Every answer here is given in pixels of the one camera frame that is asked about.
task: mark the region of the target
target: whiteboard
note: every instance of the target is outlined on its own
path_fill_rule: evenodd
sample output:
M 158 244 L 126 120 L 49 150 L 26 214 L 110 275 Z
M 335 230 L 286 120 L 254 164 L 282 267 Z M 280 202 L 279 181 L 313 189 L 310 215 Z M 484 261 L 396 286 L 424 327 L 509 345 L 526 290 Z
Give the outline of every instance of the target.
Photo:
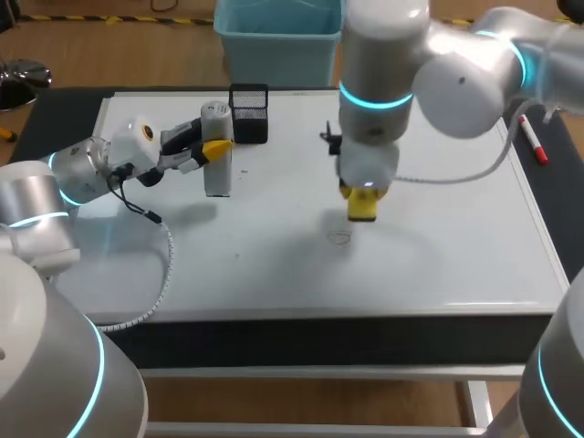
M 200 115 L 227 93 L 117 94 L 95 134 L 111 138 L 143 115 L 159 129 Z M 271 92 L 269 142 L 237 146 L 230 198 L 206 198 L 203 172 L 167 172 L 133 202 L 162 216 L 176 261 L 151 321 L 551 313 L 568 281 L 515 151 L 491 176 L 455 186 L 395 182 L 374 224 L 346 220 L 334 160 L 318 135 L 339 111 L 337 91 Z M 488 167 L 500 121 L 470 141 L 434 130 L 414 101 L 399 173 L 452 178 Z M 81 262 L 59 290 L 98 323 L 150 308 L 166 266 L 159 227 L 112 195 L 78 211 Z

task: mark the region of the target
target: wooden floor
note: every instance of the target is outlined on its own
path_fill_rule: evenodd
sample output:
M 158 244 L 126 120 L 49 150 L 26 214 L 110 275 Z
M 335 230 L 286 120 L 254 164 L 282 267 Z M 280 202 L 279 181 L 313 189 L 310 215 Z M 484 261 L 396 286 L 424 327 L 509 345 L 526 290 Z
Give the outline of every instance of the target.
M 166 0 L 159 0 L 163 5 Z M 150 14 L 148 0 L 22 0 L 25 14 Z M 513 4 L 546 18 L 560 16 L 552 0 L 435 0 L 436 17 L 474 18 Z M 181 0 L 167 16 L 212 17 L 214 0 Z M 55 87 L 227 85 L 223 50 L 209 26 L 142 23 L 24 23 L 0 36 L 3 58 L 33 58 L 49 66 Z M 338 59 L 335 80 L 338 80 Z M 0 114 L 0 126 L 21 131 L 30 107 Z M 584 130 L 566 118 L 584 151 Z M 10 146 L 0 144 L 0 162 Z M 464 424 L 451 382 L 148 380 L 153 421 L 300 422 L 340 424 Z M 489 387 L 497 411 L 515 383 Z

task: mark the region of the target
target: yellow object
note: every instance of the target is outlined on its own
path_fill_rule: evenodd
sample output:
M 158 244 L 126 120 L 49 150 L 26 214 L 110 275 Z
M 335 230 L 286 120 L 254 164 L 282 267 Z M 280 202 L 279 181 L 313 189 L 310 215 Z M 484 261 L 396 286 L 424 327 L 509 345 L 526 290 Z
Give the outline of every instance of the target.
M 214 162 L 223 157 L 232 146 L 230 140 L 208 141 L 203 145 L 203 155 L 210 162 Z
M 16 141 L 18 136 L 10 130 L 5 130 L 4 128 L 0 128 L 0 138 L 5 139 L 8 142 L 13 142 L 13 141 Z
M 373 222 L 377 219 L 377 190 L 352 189 L 349 195 L 348 217 L 352 222 Z

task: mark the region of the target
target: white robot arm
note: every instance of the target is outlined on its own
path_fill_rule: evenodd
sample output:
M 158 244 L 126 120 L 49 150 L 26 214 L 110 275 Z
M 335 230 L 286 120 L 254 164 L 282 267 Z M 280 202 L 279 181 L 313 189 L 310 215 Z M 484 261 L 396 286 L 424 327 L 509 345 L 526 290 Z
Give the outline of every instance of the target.
M 427 0 L 349 0 L 340 85 L 340 189 L 349 219 L 371 221 L 394 181 L 413 96 L 437 129 L 490 130 L 515 98 L 584 112 L 584 30 L 510 7 L 467 30 L 430 18 Z

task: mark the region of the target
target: metal table leg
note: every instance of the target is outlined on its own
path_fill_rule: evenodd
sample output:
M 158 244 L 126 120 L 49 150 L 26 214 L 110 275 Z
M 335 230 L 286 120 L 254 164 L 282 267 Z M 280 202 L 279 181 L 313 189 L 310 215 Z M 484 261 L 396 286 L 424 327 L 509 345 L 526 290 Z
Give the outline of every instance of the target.
M 484 429 L 462 427 L 340 426 L 317 424 L 243 424 L 149 422 L 147 437 L 216 436 L 270 438 L 463 438 L 482 436 Z

